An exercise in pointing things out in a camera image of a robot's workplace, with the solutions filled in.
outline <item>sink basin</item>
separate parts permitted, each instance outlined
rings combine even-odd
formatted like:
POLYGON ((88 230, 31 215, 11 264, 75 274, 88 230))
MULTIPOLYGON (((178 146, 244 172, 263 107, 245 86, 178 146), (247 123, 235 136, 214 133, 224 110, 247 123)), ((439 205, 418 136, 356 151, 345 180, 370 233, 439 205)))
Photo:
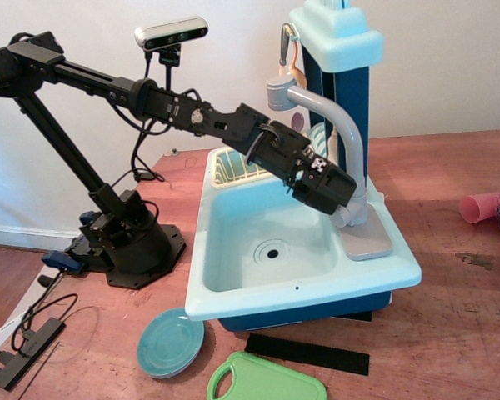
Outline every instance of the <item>sink basin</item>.
POLYGON ((368 201, 392 251, 353 261, 329 216, 293 199, 276 177, 215 184, 217 153, 209 153, 198 213, 185 304, 191 319, 314 311, 378 293, 388 293, 387 304, 392 290, 420 282, 421 269, 370 179, 368 201))

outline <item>power strip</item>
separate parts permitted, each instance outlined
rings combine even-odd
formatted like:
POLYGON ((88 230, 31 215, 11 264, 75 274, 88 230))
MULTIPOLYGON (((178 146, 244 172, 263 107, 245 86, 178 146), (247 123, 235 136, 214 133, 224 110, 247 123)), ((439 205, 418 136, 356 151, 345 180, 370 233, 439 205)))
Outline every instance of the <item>power strip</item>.
POLYGON ((65 322, 50 317, 17 354, 0 351, 0 388, 12 390, 65 327, 65 322))

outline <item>sink drain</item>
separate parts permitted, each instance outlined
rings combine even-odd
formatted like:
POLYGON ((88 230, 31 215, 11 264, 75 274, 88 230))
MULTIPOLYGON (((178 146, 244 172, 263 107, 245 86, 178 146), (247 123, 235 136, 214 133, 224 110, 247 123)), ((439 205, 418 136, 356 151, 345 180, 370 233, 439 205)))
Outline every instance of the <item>sink drain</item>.
POLYGON ((272 265, 288 258, 290 246, 282 239, 270 239, 256 247, 253 258, 261 265, 272 265))

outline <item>green cutting board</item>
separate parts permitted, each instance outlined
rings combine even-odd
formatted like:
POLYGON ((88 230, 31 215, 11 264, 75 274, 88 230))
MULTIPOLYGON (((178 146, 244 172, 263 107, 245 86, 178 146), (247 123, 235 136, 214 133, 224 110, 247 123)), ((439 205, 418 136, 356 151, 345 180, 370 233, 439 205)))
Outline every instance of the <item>green cutting board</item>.
POLYGON ((207 385, 207 400, 326 400, 326 388, 315 377, 293 371, 248 352, 235 352, 215 371, 207 385), (223 377, 232 386, 215 397, 223 377))

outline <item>toy sink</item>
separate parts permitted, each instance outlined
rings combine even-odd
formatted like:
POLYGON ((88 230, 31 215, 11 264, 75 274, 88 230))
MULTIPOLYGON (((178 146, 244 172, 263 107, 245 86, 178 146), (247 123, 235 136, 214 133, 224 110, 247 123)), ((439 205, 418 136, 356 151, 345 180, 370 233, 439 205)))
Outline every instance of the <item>toy sink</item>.
POLYGON ((185 304, 191 319, 218 318, 237 331, 359 313, 420 282, 421 269, 370 179, 368 202, 392 251, 353 261, 327 214, 293 199, 257 166, 237 184, 244 167, 237 152, 209 153, 185 304))

